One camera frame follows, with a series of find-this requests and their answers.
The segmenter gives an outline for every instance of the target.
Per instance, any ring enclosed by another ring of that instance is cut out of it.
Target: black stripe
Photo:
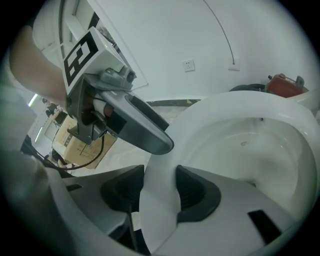
[[[281,235],[280,230],[263,210],[251,211],[248,213],[248,215],[266,244],[271,243]]]

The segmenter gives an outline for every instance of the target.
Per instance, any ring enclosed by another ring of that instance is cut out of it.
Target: red object
[[[296,86],[296,82],[284,74],[276,74],[266,85],[266,91],[284,98],[297,96],[307,92],[304,87]]]

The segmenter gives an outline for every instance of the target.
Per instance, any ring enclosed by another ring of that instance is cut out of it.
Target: toilet bowl
[[[185,110],[166,132],[175,146],[151,156],[140,193],[141,230],[150,252],[180,225],[178,165],[248,184],[293,223],[307,216],[319,195],[320,127],[294,100],[255,91],[216,94]]]

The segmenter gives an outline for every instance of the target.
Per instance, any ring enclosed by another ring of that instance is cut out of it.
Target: white wall
[[[118,33],[112,37],[125,42],[141,68],[149,86],[135,92],[144,100],[201,99],[278,73],[302,76],[310,90],[320,84],[315,53],[275,2],[207,0],[240,57],[240,71],[228,70],[228,44],[202,0],[88,2],[102,22],[111,21]],[[183,70],[188,59],[194,72]]]

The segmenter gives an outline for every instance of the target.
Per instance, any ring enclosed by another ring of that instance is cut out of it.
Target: black rubber pad
[[[177,215],[178,223],[202,221],[220,204],[219,188],[181,165],[176,168],[175,182],[181,203],[181,211]]]
[[[280,230],[263,210],[251,211],[248,213],[248,215],[266,244],[271,243],[281,235]]]

